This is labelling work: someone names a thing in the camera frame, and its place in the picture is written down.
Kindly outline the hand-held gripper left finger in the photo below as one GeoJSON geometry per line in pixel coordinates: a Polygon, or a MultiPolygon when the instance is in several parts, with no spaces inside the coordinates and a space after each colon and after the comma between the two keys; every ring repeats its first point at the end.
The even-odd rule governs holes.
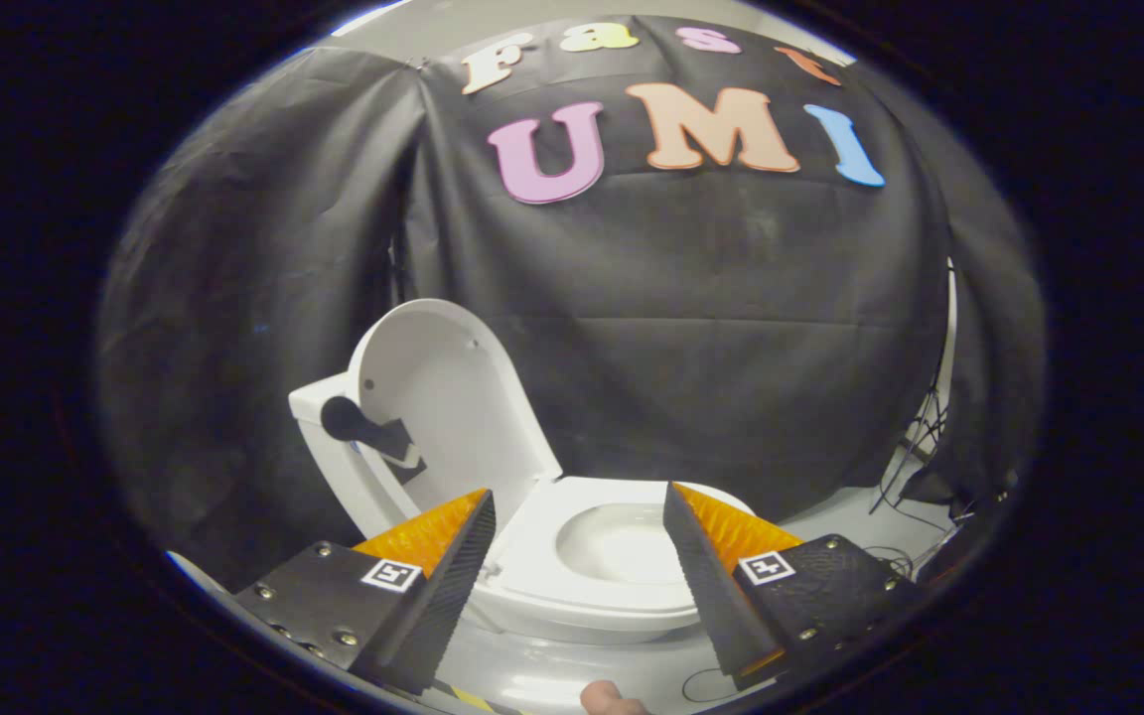
{"type": "Polygon", "coordinates": [[[432,686],[494,542],[488,488],[357,546],[318,540],[235,599],[310,654],[378,686],[432,686]]]}

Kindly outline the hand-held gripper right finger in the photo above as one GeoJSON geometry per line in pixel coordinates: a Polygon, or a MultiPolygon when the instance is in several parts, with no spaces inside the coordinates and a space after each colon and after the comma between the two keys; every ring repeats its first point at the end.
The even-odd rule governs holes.
{"type": "Polygon", "coordinates": [[[823,677],[925,596],[844,535],[803,540],[678,483],[662,523],[718,669],[739,689],[823,677]]]}

